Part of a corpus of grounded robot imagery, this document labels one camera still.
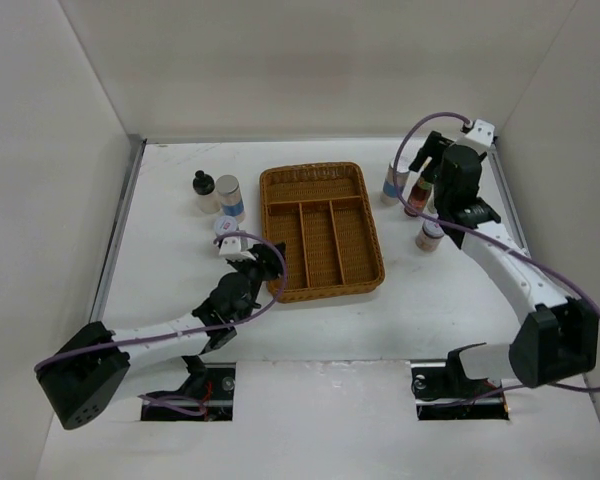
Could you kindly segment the blue label pepper jar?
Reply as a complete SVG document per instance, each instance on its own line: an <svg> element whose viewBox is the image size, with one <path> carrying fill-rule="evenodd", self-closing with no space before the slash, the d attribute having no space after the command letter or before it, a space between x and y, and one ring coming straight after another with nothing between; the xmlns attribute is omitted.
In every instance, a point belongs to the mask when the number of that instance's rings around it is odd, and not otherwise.
<svg viewBox="0 0 600 480"><path fill-rule="evenodd" d="M233 175L220 176L216 181L216 192L223 214L242 223L245 210L238 179Z"/></svg>
<svg viewBox="0 0 600 480"><path fill-rule="evenodd" d="M380 200L385 205L394 206L399 203L399 198L404 192L409 175L409 161L404 157L399 159L397 169L394 169L394 161L389 163L380 194Z"/></svg>

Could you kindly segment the white lid sauce jar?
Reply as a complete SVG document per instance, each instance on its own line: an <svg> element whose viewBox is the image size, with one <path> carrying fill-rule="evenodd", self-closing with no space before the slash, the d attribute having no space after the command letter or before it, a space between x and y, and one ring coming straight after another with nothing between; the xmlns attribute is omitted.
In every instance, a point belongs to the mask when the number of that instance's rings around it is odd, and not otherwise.
<svg viewBox="0 0 600 480"><path fill-rule="evenodd" d="M220 239L221 237L229 233L238 232L239 223L235 217L223 215L215 220L213 229L215 237L217 239Z"/></svg>

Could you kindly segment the yellow cap sauce bottle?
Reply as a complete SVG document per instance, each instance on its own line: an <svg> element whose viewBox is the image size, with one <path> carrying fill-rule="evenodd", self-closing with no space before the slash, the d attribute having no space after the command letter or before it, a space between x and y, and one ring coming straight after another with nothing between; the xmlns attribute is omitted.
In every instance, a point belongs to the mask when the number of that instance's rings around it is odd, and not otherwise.
<svg viewBox="0 0 600 480"><path fill-rule="evenodd" d="M421 213L431 197L436 173L434 170L426 168L418 177L407 198L407 206L404 213L412 218Z"/></svg>

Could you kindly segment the black knob salt grinder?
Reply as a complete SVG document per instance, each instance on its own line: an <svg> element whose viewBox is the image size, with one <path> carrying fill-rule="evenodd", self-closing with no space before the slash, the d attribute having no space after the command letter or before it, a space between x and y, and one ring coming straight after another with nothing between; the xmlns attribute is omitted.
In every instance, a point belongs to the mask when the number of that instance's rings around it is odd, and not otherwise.
<svg viewBox="0 0 600 480"><path fill-rule="evenodd" d="M216 214L220 204L215 193L215 181L203 170L197 170L192 180L192 187L197 195L197 205L205 214Z"/></svg>

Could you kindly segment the white lid seasoning jar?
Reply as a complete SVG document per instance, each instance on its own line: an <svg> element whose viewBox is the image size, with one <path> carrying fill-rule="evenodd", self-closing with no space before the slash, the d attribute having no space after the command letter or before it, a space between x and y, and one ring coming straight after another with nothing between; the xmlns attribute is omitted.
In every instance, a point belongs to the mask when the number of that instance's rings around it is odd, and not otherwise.
<svg viewBox="0 0 600 480"><path fill-rule="evenodd" d="M438 223L424 220L416 236L415 244L424 252L434 252L444 236L445 233Z"/></svg>

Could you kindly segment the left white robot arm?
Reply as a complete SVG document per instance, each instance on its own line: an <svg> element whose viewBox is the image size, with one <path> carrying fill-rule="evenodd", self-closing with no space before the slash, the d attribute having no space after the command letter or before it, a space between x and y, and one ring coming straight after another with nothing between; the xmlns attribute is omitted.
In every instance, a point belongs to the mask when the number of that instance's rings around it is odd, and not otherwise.
<svg viewBox="0 0 600 480"><path fill-rule="evenodd" d="M127 330L89 323L36 365L37 381L62 427L84 427L128 397L148 408L206 416L214 386L202 357L265 312L257 298L264 283L286 281L286 245L255 243L228 263L231 272L191 312Z"/></svg>

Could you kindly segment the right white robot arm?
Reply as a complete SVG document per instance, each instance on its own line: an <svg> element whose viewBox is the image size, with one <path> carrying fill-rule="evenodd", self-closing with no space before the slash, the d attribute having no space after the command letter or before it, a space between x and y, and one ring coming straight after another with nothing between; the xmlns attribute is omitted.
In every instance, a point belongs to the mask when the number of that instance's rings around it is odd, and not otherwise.
<svg viewBox="0 0 600 480"><path fill-rule="evenodd" d="M489 144L479 135L454 142L432 132L410 165L434 185L436 224L488 275L520 323L510 343L479 343L448 353L444 384L460 397L487 379L516 379L529 388L554 384L591 371L597 360L599 317L592 306L566 294L531 264L479 196Z"/></svg>

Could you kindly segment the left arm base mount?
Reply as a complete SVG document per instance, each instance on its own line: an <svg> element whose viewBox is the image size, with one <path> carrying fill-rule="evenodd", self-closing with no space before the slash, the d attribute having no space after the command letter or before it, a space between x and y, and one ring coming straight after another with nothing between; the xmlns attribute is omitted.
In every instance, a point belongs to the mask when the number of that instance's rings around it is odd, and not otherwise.
<svg viewBox="0 0 600 480"><path fill-rule="evenodd" d="M177 387L147 393L142 422L226 422L233 419L235 363L205 363L198 356L179 357L186 376Z"/></svg>

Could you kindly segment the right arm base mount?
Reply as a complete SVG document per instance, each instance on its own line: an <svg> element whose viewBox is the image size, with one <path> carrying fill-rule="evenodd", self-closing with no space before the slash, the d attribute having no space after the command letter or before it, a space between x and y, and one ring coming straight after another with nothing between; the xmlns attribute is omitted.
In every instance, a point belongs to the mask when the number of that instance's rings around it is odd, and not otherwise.
<svg viewBox="0 0 600 480"><path fill-rule="evenodd" d="M412 362L411 391L420 421L509 420L500 380L467 379L456 382L446 361Z"/></svg>

